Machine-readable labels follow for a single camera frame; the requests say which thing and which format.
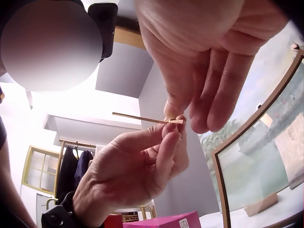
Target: ceiling beam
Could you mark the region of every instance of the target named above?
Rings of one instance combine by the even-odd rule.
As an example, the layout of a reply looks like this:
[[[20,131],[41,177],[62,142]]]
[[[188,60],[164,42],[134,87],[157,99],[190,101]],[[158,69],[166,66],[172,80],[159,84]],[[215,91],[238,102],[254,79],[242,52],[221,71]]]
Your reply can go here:
[[[123,27],[116,26],[114,42],[124,43],[146,50],[142,36]]]

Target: black watch strap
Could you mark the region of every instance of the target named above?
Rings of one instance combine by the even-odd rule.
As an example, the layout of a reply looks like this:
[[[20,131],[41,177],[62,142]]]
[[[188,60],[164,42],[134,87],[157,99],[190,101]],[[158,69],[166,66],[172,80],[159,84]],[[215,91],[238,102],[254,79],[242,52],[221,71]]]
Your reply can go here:
[[[60,205],[42,214],[42,228],[87,228],[74,213],[74,193],[69,192]]]

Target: sleeve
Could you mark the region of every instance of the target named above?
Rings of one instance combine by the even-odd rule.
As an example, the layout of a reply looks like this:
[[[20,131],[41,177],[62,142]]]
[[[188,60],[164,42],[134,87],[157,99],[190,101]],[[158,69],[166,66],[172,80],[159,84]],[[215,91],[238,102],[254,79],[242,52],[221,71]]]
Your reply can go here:
[[[0,150],[2,149],[2,147],[6,141],[6,137],[7,137],[6,130],[5,130],[2,118],[0,116]]]
[[[273,2],[293,21],[300,32],[303,40],[304,34],[304,13],[303,0],[273,0]]]

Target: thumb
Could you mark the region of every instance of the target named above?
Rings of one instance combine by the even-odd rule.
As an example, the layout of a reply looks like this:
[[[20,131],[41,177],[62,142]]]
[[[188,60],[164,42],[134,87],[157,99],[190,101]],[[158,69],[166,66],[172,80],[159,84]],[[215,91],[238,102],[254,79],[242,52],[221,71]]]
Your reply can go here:
[[[176,131],[168,133],[161,142],[155,163],[155,183],[156,186],[164,188],[170,180],[179,133]]]
[[[158,65],[168,92],[164,114],[168,118],[175,118],[184,113],[193,97],[193,58],[163,44],[144,25],[140,29],[145,47]]]

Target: white table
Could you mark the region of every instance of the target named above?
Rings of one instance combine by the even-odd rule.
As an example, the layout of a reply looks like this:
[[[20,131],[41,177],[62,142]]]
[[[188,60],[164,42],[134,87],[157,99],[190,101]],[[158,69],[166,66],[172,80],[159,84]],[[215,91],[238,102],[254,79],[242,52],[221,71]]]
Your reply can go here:
[[[263,228],[283,221],[303,210],[303,192],[303,183],[293,190],[288,186],[278,192],[278,203],[251,217],[244,209],[231,211],[231,227]],[[220,212],[204,215],[199,220],[202,228],[223,228],[223,215]]]

